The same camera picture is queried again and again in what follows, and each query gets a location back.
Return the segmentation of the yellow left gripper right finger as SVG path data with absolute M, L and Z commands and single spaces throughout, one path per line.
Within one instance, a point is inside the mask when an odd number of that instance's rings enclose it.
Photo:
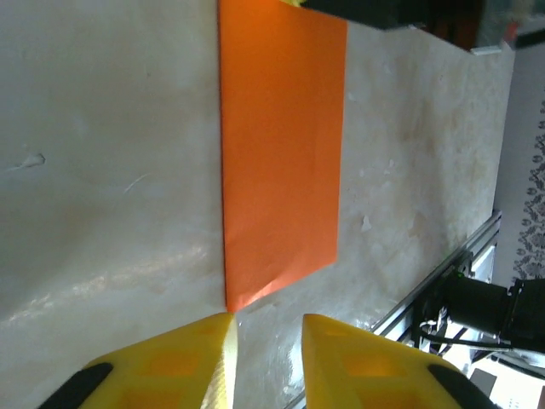
M 320 314 L 302 320 L 308 408 L 492 408 L 447 360 Z

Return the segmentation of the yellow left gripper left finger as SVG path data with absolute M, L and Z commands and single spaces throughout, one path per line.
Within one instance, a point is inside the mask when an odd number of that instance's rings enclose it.
M 43 408 L 231 408 L 234 314 L 214 314 L 90 361 Z

